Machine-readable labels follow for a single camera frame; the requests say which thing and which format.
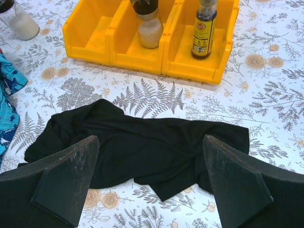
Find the small yellow-label sauce bottle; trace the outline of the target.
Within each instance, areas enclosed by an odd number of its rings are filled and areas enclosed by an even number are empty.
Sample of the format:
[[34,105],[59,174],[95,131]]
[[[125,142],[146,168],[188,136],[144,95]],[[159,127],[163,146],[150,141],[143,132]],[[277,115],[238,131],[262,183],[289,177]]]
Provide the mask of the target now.
[[197,59],[208,57],[212,51],[217,0],[200,0],[196,11],[191,53]]

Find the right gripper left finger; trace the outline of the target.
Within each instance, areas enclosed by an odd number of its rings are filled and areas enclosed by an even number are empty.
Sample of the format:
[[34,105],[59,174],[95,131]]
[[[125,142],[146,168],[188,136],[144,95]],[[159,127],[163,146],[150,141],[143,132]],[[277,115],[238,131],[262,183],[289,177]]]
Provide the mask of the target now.
[[96,136],[0,175],[2,228],[78,227],[99,152]]

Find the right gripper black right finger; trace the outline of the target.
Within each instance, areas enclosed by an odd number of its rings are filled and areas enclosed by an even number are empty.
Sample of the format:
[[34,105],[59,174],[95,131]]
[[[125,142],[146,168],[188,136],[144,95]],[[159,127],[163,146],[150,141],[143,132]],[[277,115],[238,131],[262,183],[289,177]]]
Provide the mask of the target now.
[[302,228],[304,176],[206,135],[204,157],[224,228]]

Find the grey-lid spice shaker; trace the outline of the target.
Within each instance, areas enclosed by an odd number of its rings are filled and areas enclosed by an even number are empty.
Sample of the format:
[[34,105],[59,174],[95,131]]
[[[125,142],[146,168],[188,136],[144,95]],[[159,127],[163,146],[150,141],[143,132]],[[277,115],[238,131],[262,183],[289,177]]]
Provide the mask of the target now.
[[158,0],[131,0],[137,18],[137,34],[145,48],[157,48],[163,33]]

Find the black-cap white bottle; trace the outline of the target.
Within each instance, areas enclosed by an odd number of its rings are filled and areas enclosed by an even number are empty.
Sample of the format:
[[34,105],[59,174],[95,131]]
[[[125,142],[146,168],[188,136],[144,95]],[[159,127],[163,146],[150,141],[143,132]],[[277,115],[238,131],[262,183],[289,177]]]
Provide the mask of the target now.
[[0,20],[21,40],[31,40],[39,33],[39,25],[16,0],[0,1]]

